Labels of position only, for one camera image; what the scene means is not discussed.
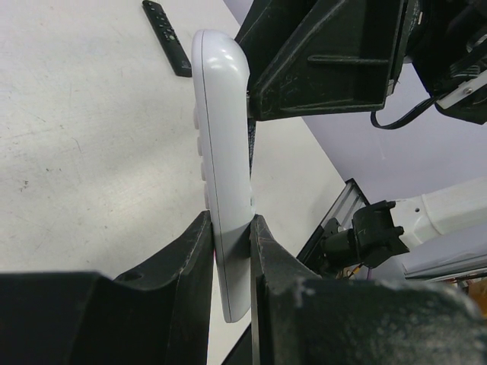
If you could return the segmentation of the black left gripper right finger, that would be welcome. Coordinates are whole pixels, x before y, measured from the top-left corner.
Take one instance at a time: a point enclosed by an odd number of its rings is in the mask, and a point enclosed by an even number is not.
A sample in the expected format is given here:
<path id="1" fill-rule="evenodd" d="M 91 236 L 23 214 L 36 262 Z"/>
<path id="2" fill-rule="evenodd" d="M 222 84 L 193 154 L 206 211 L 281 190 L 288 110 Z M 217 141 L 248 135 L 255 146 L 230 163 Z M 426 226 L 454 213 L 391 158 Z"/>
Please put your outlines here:
<path id="1" fill-rule="evenodd" d="M 250 225 L 255 364 L 484 364 L 477 305 L 447 284 L 344 281 L 313 273 Z"/>

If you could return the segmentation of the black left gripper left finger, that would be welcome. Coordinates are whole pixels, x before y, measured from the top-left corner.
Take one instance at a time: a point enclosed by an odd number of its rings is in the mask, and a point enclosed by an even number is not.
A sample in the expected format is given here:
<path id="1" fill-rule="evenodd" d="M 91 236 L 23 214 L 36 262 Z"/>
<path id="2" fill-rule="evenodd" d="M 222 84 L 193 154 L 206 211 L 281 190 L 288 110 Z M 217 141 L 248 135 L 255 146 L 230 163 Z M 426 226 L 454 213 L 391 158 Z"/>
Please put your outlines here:
<path id="1" fill-rule="evenodd" d="M 141 264 L 96 272 L 1 276 L 3 364 L 204 364 L 213 238 L 201 212 Z"/>

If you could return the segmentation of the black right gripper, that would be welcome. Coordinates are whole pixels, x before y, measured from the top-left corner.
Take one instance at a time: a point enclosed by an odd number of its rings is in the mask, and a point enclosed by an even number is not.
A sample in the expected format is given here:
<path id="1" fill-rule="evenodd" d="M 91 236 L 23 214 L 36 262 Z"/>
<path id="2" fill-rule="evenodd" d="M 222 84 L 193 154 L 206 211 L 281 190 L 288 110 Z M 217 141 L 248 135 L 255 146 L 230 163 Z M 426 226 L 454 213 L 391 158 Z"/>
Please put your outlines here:
<path id="1" fill-rule="evenodd" d="M 405 64 L 430 97 L 486 98 L 485 1 L 254 1 L 235 40 L 256 121 L 380 110 Z"/>

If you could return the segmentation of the white remote back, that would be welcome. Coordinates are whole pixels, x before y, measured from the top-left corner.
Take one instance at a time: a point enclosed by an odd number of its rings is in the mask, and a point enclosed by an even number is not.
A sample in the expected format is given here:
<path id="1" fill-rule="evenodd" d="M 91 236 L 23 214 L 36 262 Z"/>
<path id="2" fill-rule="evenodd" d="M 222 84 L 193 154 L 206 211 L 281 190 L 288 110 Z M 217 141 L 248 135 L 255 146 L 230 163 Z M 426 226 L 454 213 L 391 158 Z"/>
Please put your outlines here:
<path id="1" fill-rule="evenodd" d="M 214 234 L 224 320 L 250 308 L 250 223 L 254 218 L 247 126 L 250 71 L 236 41 L 217 30 L 193 37 L 195 119 L 205 201 Z"/>

